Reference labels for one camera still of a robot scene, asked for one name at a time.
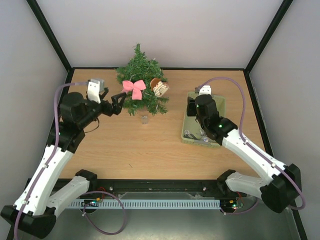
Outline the pink fabric bow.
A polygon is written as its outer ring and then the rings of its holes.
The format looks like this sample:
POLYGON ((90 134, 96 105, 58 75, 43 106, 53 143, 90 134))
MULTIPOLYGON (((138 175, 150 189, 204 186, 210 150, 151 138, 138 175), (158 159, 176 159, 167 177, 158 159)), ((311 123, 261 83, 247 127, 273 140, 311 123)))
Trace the pink fabric bow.
POLYGON ((131 92, 132 100, 142 100, 143 94, 142 91, 146 89, 145 82, 141 79, 135 82, 130 80, 124 80, 122 82, 122 92, 129 93, 131 92))

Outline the small green christmas tree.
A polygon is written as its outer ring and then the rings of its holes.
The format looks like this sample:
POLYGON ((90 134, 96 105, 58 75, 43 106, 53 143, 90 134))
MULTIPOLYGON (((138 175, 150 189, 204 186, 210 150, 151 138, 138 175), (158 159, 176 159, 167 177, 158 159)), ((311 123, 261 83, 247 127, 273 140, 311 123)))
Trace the small green christmas tree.
POLYGON ((153 80, 162 87, 168 80, 158 61, 149 59, 139 43, 134 47, 134 56, 127 65, 116 69, 116 79, 127 94, 123 107, 130 116, 135 116, 140 110, 147 110, 153 116, 168 112, 166 103, 169 98, 151 86, 153 80))

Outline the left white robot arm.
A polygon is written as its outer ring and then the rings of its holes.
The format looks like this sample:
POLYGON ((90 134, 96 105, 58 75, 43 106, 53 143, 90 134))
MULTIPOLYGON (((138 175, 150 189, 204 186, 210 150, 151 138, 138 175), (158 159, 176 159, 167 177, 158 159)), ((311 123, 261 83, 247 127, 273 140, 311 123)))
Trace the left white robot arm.
POLYGON ((56 192, 57 180, 86 136, 85 128, 100 115, 118 115, 123 107, 126 93, 104 97, 108 88, 88 85, 86 96, 79 92, 61 96, 66 84, 57 88, 53 100, 54 128, 46 142, 42 159, 34 175, 20 197, 12 205, 2 208, 0 215, 11 224, 12 238, 18 240, 19 232, 44 239, 53 230, 60 214, 80 196, 105 195, 97 187, 98 176, 81 169, 69 183, 56 192))

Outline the clear plastic battery box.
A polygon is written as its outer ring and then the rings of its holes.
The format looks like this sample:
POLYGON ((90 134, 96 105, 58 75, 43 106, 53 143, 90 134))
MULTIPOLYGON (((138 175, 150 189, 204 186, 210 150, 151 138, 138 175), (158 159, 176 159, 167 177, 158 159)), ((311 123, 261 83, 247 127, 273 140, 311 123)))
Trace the clear plastic battery box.
POLYGON ((143 125, 148 124, 148 116, 147 115, 142 115, 140 119, 141 119, 141 123, 143 125))

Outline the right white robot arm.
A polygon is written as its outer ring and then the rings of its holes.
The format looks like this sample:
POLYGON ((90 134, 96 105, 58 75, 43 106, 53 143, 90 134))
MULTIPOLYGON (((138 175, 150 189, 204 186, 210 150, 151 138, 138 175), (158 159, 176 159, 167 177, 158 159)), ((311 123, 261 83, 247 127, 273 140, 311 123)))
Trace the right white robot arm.
POLYGON ((220 116, 211 95, 189 96, 186 114, 195 118, 209 139, 236 154, 258 175, 251 177, 234 170, 226 171, 218 183, 222 195, 242 192, 261 199, 270 210, 281 213, 301 194, 300 169, 295 164, 285 165, 245 137, 235 123, 220 116))

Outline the brown round doll ornament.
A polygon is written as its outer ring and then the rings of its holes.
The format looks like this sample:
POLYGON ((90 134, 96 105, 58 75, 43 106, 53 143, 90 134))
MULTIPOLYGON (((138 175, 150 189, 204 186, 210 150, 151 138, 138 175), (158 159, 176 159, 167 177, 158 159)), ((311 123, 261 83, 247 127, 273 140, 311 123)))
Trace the brown round doll ornament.
POLYGON ((157 98, 160 98, 169 90, 169 84, 163 82, 160 78, 153 78, 150 81, 150 88, 152 89, 154 95, 157 98))

